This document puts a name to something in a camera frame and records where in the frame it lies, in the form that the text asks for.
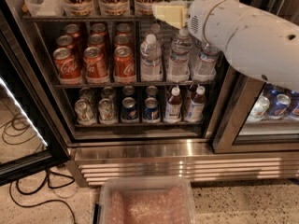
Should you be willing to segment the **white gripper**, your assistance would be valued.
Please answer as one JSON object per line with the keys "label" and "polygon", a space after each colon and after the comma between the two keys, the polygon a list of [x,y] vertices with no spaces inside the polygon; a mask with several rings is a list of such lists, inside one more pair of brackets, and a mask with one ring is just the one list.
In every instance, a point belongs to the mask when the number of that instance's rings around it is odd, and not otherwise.
{"label": "white gripper", "polygon": [[190,33],[217,48],[244,48],[247,6],[239,0],[194,0],[189,8],[185,1],[159,2],[152,5],[153,16]]}

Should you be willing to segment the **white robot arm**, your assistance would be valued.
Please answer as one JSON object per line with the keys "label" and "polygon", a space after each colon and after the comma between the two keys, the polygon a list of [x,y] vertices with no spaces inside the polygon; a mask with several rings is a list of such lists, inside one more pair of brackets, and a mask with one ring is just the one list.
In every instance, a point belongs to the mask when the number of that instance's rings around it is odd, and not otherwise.
{"label": "white robot arm", "polygon": [[299,27],[239,0],[159,2],[153,16],[223,52],[238,72],[299,91]]}

